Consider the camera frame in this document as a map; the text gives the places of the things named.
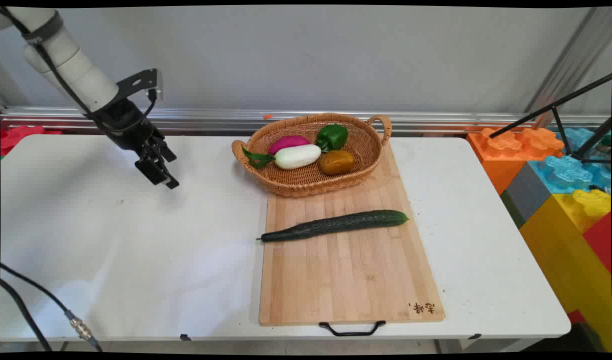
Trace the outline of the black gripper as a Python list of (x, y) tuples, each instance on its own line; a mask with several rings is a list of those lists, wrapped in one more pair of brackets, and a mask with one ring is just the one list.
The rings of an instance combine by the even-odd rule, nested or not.
[(176, 155), (164, 141), (164, 135), (148, 119), (156, 100), (151, 100), (142, 112), (131, 100), (124, 98), (92, 113), (98, 129), (122, 150), (139, 153), (136, 168), (154, 185), (165, 183), (175, 189), (179, 182), (166, 168)]

